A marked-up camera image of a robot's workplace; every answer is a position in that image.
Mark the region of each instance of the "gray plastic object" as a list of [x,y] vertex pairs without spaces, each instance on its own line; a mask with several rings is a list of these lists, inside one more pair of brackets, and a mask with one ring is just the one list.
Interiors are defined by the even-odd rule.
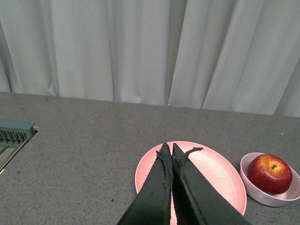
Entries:
[[0,118],[0,147],[16,148],[33,137],[35,122]]

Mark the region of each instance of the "speckled countertop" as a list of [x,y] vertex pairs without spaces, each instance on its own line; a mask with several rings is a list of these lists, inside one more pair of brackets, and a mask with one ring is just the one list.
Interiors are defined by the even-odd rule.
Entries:
[[[135,169],[158,144],[208,146],[239,171],[250,152],[300,172],[300,118],[0,92],[0,117],[40,131],[0,174],[0,224],[115,225],[135,192]],[[300,200],[282,207],[247,197],[254,225],[300,224]]]

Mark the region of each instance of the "red apple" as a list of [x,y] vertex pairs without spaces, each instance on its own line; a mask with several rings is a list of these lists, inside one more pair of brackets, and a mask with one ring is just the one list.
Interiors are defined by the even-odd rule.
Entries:
[[247,177],[257,188],[274,195],[286,192],[293,179],[288,164],[272,154],[256,157],[248,166]]

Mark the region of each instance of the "dish rack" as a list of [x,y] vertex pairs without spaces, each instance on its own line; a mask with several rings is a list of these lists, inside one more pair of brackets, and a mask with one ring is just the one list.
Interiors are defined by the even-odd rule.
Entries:
[[34,121],[0,118],[0,172],[32,138]]

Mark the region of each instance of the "apple stem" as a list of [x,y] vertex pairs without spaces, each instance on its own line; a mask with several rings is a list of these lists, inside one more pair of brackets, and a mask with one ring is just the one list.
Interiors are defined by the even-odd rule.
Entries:
[[274,168],[276,168],[276,167],[277,167],[277,165],[276,165],[276,164],[273,164],[272,170],[274,170]]

